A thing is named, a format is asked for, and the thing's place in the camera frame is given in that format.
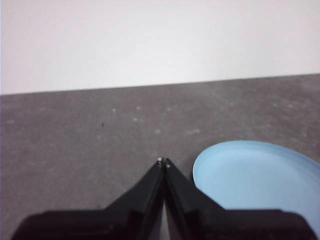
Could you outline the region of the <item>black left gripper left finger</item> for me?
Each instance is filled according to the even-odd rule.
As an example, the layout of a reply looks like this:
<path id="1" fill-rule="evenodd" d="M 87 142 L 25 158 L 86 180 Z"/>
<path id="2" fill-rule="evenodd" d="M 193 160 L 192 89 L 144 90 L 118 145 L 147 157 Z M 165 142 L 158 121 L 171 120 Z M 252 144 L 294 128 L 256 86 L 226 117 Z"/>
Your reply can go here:
<path id="1" fill-rule="evenodd" d="M 164 205 L 164 159 L 106 208 L 55 210 L 26 217 L 14 240 L 157 240 Z"/>

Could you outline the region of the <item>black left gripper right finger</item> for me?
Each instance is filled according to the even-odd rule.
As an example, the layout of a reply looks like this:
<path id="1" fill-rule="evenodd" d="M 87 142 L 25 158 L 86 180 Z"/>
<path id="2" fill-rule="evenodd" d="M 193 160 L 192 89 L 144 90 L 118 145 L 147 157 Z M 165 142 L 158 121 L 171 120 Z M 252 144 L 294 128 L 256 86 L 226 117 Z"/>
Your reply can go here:
<path id="1" fill-rule="evenodd" d="M 165 206 L 174 240 L 314 240 L 299 214 L 279 209 L 224 209 L 164 159 Z"/>

